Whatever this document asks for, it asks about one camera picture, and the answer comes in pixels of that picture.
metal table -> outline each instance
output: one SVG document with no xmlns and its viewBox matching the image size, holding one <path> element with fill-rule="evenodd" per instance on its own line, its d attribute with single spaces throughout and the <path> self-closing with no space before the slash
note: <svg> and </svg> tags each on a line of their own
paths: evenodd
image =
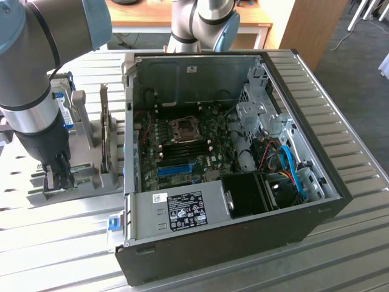
<svg viewBox="0 0 389 292">
<path fill-rule="evenodd" d="M 0 157 L 0 191 L 7 189 L 0 195 L 1 290 L 388 291 L 386 174 L 300 57 L 288 50 L 270 56 L 355 197 L 338 216 L 301 243 L 130 288 L 105 249 L 106 219 L 123 209 L 122 194 L 29 206 L 22 183 L 29 158 L 16 159 L 23 150 L 7 146 Z M 86 91 L 92 119 L 99 118 L 101 82 L 112 115 L 124 119 L 123 57 L 91 53 L 65 67 Z"/>
</svg>

